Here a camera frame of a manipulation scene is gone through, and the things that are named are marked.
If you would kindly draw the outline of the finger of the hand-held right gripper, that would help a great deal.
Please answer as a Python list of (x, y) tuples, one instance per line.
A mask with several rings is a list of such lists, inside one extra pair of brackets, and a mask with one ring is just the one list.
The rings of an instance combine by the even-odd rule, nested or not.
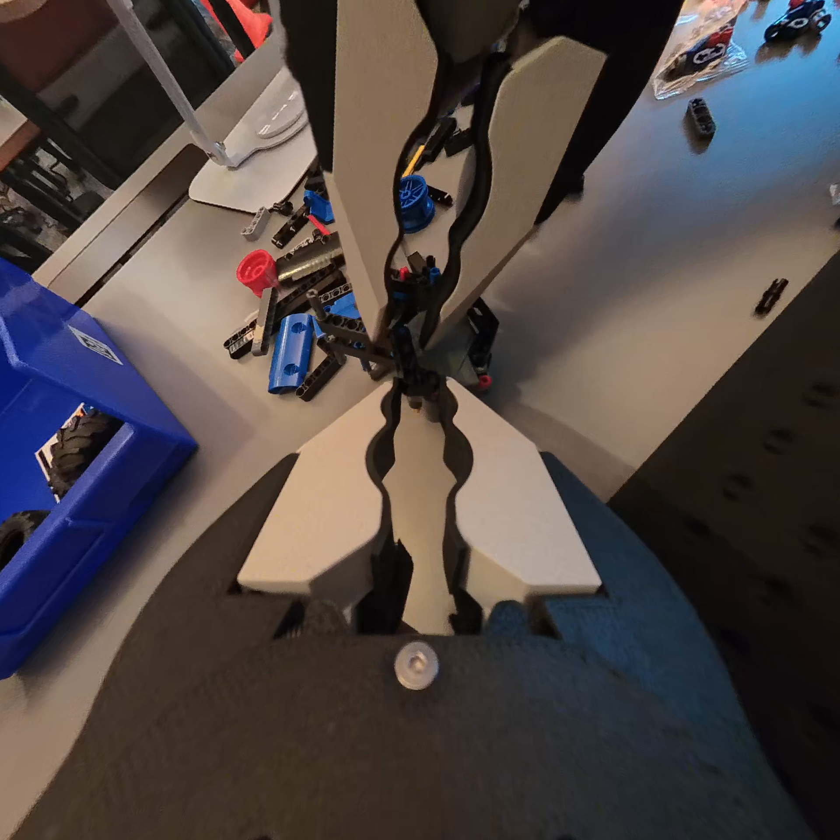
[(332, 171), (327, 187), (367, 332), (383, 335), (385, 271), (401, 236), (395, 188), (427, 116), (437, 51), (410, 1), (338, 1)]
[(448, 189), (455, 205), (418, 236), (418, 248), (446, 263), (444, 276), (457, 277), (434, 331), (426, 338), (418, 335), (424, 349), (441, 343), (530, 236), (605, 63), (605, 53), (564, 36), (545, 40), (510, 63), (487, 128), (489, 195), (455, 255), (448, 237), (480, 183), (478, 151), (470, 148), (427, 169), (430, 182)]

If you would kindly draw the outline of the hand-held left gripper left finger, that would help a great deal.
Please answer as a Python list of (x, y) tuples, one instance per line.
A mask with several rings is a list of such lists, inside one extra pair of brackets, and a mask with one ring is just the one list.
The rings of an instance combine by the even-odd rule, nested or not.
[(384, 384), (299, 448), (238, 572), (243, 589), (351, 610), (365, 634), (400, 627), (413, 561), (384, 477), (402, 404), (398, 382)]

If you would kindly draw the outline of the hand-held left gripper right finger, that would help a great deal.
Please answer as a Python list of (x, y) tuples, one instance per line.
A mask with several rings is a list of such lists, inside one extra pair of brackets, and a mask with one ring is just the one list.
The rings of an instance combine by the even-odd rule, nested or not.
[(477, 634), (502, 602), (593, 595), (602, 579), (538, 447), (456, 381), (438, 392), (443, 562), (456, 634)]

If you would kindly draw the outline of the clear bag of small parts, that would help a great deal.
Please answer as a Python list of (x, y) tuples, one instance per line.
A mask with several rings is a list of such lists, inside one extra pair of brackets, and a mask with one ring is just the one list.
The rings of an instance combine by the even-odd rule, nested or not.
[(651, 79), (657, 100), (678, 96), (698, 83), (744, 68), (747, 57), (732, 42), (746, 1), (686, 1), (679, 10)]

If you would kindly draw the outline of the partly built toy chassis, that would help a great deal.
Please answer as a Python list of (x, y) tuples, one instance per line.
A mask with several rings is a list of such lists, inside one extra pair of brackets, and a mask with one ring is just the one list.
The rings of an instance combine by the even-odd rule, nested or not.
[(364, 371), (375, 381), (393, 373), (411, 408), (419, 411), (425, 403), (436, 404), (445, 378), (456, 378), (466, 369), (467, 387), (481, 395), (492, 383), (490, 362), (499, 321), (489, 306), (478, 298), (468, 309), (468, 331), (463, 357), (458, 364), (437, 362), (425, 366), (417, 351), (412, 324), (423, 320), (442, 277), (435, 257), (414, 252), (407, 265), (390, 269), (386, 278), (388, 305), (385, 311), (385, 336), (373, 339), (361, 318), (338, 314), (335, 304), (327, 309), (322, 296), (307, 291), (307, 300), (321, 330), (318, 346), (325, 358), (297, 389), (300, 398), (309, 400), (349, 357), (358, 359)]

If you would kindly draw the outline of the blue spoked toy wheel rim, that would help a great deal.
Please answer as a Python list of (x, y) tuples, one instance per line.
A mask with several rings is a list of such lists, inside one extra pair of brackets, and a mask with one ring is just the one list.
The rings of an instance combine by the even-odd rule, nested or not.
[(427, 228), (435, 216), (434, 200), (425, 179), (420, 175), (407, 175), (400, 179), (399, 207), (402, 229), (413, 235)]

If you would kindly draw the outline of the pile of black toy beams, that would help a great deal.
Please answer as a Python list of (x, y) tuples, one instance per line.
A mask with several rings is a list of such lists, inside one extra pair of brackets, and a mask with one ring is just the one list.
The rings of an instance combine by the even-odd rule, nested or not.
[[(434, 131), (413, 153), (411, 172), (405, 175), (410, 182), (401, 188), (401, 207), (407, 208), (409, 198), (416, 198), (416, 204), (422, 202), (419, 189), (427, 189), (428, 208), (449, 208), (453, 206), (453, 198), (446, 191), (439, 190), (425, 182), (417, 174), (417, 168), (426, 162), (437, 159), (440, 151), (453, 145), (453, 137), (459, 133), (458, 121), (455, 116), (447, 115), (438, 121)], [(329, 209), (327, 190), (320, 184), (314, 190), (304, 192), (303, 203), (293, 207), (291, 201), (274, 205), (269, 209), (277, 211), (287, 218), (283, 227), (277, 231), (272, 239), (273, 246), (284, 249), (298, 236), (307, 225), (312, 226), (310, 239), (302, 240), (298, 246), (288, 251), (278, 260), (271, 261), (269, 255), (263, 251), (255, 251), (243, 260), (237, 269), (237, 278), (245, 279), (248, 267), (266, 269), (275, 268), (280, 271), (281, 263), (288, 261), (297, 250), (315, 245), (328, 239), (331, 233), (327, 219), (332, 212)], [(247, 355), (254, 355), (256, 351), (272, 350), (272, 362), (269, 372), (269, 393), (281, 394), (296, 392), (303, 396), (307, 389), (314, 387), (305, 384), (310, 377), (311, 347), (315, 343), (315, 334), (319, 325), (314, 318), (304, 323), (303, 311), (307, 302), (306, 294), (310, 289), (325, 291), (334, 307), (338, 307), (337, 294), (350, 293), (350, 286), (344, 281), (340, 266), (343, 263), (341, 254), (327, 257), (324, 267), (316, 268), (304, 274), (298, 280), (291, 280), (287, 286), (280, 286), (276, 296), (276, 306), (269, 311), (266, 324), (262, 324), (259, 315), (254, 316), (244, 328), (235, 332), (224, 342), (224, 348), (232, 360), (239, 360)]]

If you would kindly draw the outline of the pile of small toy pins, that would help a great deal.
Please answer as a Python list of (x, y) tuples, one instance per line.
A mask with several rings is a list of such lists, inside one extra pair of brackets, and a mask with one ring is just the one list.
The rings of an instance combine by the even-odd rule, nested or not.
[(790, 1), (785, 13), (764, 31), (764, 43), (777, 45), (803, 35), (820, 35), (832, 19), (825, 1)]

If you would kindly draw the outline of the black toy cylinder piece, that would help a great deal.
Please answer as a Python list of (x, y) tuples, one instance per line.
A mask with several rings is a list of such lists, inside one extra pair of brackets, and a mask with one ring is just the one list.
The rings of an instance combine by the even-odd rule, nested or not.
[(305, 277), (343, 259), (338, 239), (321, 239), (302, 246), (276, 261), (276, 277), (282, 286), (293, 285)]

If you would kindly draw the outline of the red toy wheel rim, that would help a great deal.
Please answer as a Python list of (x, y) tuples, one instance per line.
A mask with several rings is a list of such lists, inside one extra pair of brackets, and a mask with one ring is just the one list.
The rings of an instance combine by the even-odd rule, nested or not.
[(277, 260), (264, 249), (251, 251), (238, 264), (236, 279), (259, 298), (267, 288), (279, 286)]

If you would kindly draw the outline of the black toy tire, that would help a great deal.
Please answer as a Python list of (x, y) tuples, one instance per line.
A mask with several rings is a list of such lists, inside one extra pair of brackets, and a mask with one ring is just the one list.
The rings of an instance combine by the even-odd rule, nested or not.
[(75, 414), (57, 432), (49, 449), (48, 476), (58, 500), (76, 484), (122, 425), (123, 420), (95, 409), (90, 414)]
[(15, 554), (31, 539), (38, 526), (47, 519), (50, 510), (18, 511), (1, 524), (1, 570), (4, 570)]

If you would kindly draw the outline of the blue storage bin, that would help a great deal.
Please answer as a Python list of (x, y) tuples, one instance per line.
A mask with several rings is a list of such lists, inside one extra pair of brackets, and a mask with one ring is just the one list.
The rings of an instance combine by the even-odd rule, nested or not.
[[(50, 510), (1, 575), (1, 674), (34, 652), (196, 441), (90, 315), (2, 259), (1, 514)], [(63, 499), (35, 452), (80, 403), (123, 421)]]

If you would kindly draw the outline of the printed sticker sheet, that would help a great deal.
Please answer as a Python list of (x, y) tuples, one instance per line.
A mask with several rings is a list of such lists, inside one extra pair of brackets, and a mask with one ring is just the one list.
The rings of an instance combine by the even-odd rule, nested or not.
[(58, 432), (67, 430), (70, 425), (72, 425), (73, 421), (79, 418), (83, 418), (89, 415), (88, 412), (89, 406), (85, 403), (80, 403), (76, 410), (71, 414), (66, 421), (59, 427), (58, 430), (50, 437), (36, 452), (35, 458), (38, 463), (38, 467), (45, 478), (45, 482), (47, 483), (48, 487), (52, 487), (51, 483), (51, 467), (53, 465), (54, 456), (52, 454), (52, 448), (58, 443)]

